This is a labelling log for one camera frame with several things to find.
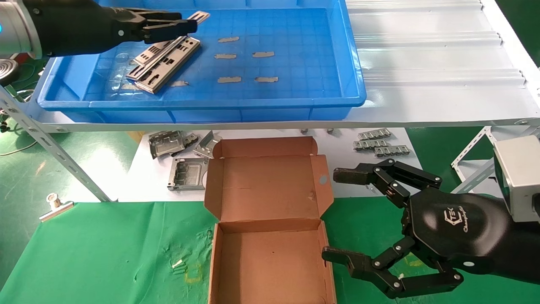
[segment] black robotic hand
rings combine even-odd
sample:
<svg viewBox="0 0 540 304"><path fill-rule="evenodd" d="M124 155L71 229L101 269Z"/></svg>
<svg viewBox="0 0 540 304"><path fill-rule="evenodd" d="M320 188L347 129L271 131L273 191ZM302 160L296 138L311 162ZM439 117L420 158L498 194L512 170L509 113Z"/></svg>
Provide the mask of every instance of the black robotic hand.
<svg viewBox="0 0 540 304"><path fill-rule="evenodd" d="M121 42L155 43L197 31L177 12L108 8L93 0L23 0L49 57L97 54Z"/></svg>
<svg viewBox="0 0 540 304"><path fill-rule="evenodd" d="M540 284L540 224L516 223L503 200L476 194L449 194L433 174L392 159L336 168L334 181L373 184L404 208L405 236L379 256L325 247L322 258L347 266L351 277L372 282L387 297L405 298L452 291L463 282L454 268ZM410 195L399 182L421 191ZM388 270L409 253L438 274L398 279Z"/></svg>

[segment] cardboard box lid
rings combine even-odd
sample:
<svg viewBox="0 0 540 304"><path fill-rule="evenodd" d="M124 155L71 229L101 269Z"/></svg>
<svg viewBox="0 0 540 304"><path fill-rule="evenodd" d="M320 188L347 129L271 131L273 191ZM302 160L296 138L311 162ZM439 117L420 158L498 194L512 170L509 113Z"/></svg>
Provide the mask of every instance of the cardboard box lid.
<svg viewBox="0 0 540 304"><path fill-rule="evenodd" d="M204 206L221 222L317 219L334 202L312 137L221 140L213 155Z"/></svg>

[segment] white metal shelf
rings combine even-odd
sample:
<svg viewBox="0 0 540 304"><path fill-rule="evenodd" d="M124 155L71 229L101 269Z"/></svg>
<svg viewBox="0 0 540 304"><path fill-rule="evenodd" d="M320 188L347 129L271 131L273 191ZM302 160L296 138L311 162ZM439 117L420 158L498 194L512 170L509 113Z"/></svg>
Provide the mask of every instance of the white metal shelf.
<svg viewBox="0 0 540 304"><path fill-rule="evenodd" d="M21 105L46 132L540 125L540 71L494 0L348 0L368 93L343 121L74 123Z"/></svg>

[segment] metal part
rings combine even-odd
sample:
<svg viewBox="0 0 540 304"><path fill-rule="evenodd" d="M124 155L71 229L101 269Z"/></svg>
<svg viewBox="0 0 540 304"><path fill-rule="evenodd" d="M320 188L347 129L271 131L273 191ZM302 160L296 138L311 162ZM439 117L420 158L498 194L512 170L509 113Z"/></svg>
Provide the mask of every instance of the metal part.
<svg viewBox="0 0 540 304"><path fill-rule="evenodd" d="M187 20L197 20L197 25L201 24L204 20L208 19L210 17L210 14L203 11L197 11L194 14L192 14ZM139 54L139 56L135 57L133 61L140 65L146 65L150 61L156 58L156 56L159 56L161 51L164 50L168 45L170 45L172 42L177 41L178 39L171 40L171 41L163 41L154 43L149 48L147 48L144 52Z"/></svg>
<svg viewBox="0 0 540 304"><path fill-rule="evenodd" d="M358 133L358 138L361 141L378 140L380 138L390 137L390 135L392 135L392 133L387 128L383 128L383 129L377 129L377 130L371 130L371 131Z"/></svg>
<svg viewBox="0 0 540 304"><path fill-rule="evenodd" d="M163 57L148 72L135 82L135 85L152 94L159 89L182 67L184 63L199 49L200 41L186 38L167 56Z"/></svg>
<svg viewBox="0 0 540 304"><path fill-rule="evenodd" d="M202 23L204 20L208 19L210 17L210 14L207 12L198 11L195 14L192 15L195 16L194 20L197 20L197 24ZM154 65L161 62L161 60L168 56L169 53L173 50L176 50L176 47L182 43L185 39L187 39L188 36L180 36L176 38L174 41L172 41L170 44L162 48L162 51L157 53L155 56L152 56L150 59L146 61L146 64L138 65L134 69L132 69L129 73L127 73L126 78L138 81L140 80L148 71L150 71Z"/></svg>
<svg viewBox="0 0 540 304"><path fill-rule="evenodd" d="M410 150L405 145L375 148L376 157L409 155Z"/></svg>
<svg viewBox="0 0 540 304"><path fill-rule="evenodd" d="M148 137L150 154L155 159L167 153L175 153L185 149L182 131L162 131Z"/></svg>
<svg viewBox="0 0 540 304"><path fill-rule="evenodd" d="M278 80L277 77L255 77L255 81L258 82L277 82Z"/></svg>
<svg viewBox="0 0 540 304"><path fill-rule="evenodd" d="M64 212L68 211L69 209L73 208L73 206L74 206L73 202L68 202L68 203L66 203L64 205L59 206L55 210L51 210L50 212L40 216L39 220L41 222L45 222L47 220L50 220L53 217L57 216L58 214L64 213Z"/></svg>
<svg viewBox="0 0 540 304"><path fill-rule="evenodd" d="M353 149L355 151L366 151L379 147L388 147L389 145L385 140L354 141Z"/></svg>
<svg viewBox="0 0 540 304"><path fill-rule="evenodd" d="M172 153L171 156L176 157L178 154L180 154L180 152L184 151L185 149L192 146L193 144L195 144L198 141L199 141L199 137L197 135L195 135L194 133L191 133L189 135L184 136L184 138L182 138L182 142L184 143L184 149L181 150L181 151Z"/></svg>
<svg viewBox="0 0 540 304"><path fill-rule="evenodd" d="M56 193L47 195L47 203L51 206L51 210L55 210L62 205L62 202L60 202L60 198Z"/></svg>
<svg viewBox="0 0 540 304"><path fill-rule="evenodd" d="M215 54L214 58L216 58L216 59L235 59L236 54Z"/></svg>
<svg viewBox="0 0 540 304"><path fill-rule="evenodd" d="M229 82L240 82L242 81L242 77L219 77L218 82L219 83L229 83Z"/></svg>
<svg viewBox="0 0 540 304"><path fill-rule="evenodd" d="M203 176L208 170L207 158L175 158L167 188L169 190L204 190Z"/></svg>
<svg viewBox="0 0 540 304"><path fill-rule="evenodd" d="M236 36L236 37L228 37L228 38L219 38L218 39L218 42L219 43L223 43L223 42L233 42L233 41L237 41L238 39L240 39L240 37Z"/></svg>
<svg viewBox="0 0 540 304"><path fill-rule="evenodd" d="M274 52L254 52L253 58L265 58L275 56Z"/></svg>
<svg viewBox="0 0 540 304"><path fill-rule="evenodd" d="M210 131L199 142L195 149L193 149L193 152L203 157L214 158L212 153L214 152L215 144L217 144L220 140L221 136L215 135L213 131Z"/></svg>

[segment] gray cylindrical part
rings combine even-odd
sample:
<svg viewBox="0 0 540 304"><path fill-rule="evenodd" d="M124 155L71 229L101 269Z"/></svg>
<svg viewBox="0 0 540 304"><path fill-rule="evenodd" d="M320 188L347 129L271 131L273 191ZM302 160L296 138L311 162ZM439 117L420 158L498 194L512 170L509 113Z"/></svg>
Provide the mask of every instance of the gray cylindrical part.
<svg viewBox="0 0 540 304"><path fill-rule="evenodd" d="M0 2L0 54L32 52L30 37L14 3Z"/></svg>

